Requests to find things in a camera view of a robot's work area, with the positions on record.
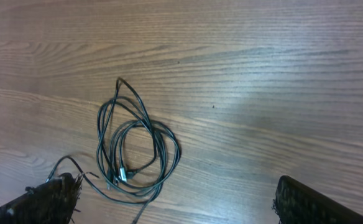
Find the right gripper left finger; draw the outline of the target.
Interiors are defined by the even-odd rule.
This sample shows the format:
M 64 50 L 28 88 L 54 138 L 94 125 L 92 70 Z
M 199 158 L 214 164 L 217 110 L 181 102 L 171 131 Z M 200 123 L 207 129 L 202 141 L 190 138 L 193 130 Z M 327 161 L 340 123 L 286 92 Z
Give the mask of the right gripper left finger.
M 82 176 L 63 173 L 0 207 L 0 224 L 69 224 L 80 196 Z

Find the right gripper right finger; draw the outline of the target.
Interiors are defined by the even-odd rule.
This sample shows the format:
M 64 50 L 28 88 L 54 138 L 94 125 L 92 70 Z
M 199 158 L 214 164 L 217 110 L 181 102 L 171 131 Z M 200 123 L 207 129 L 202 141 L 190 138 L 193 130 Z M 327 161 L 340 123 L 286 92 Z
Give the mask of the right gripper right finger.
M 272 209 L 281 224 L 363 224 L 363 215 L 283 175 Z

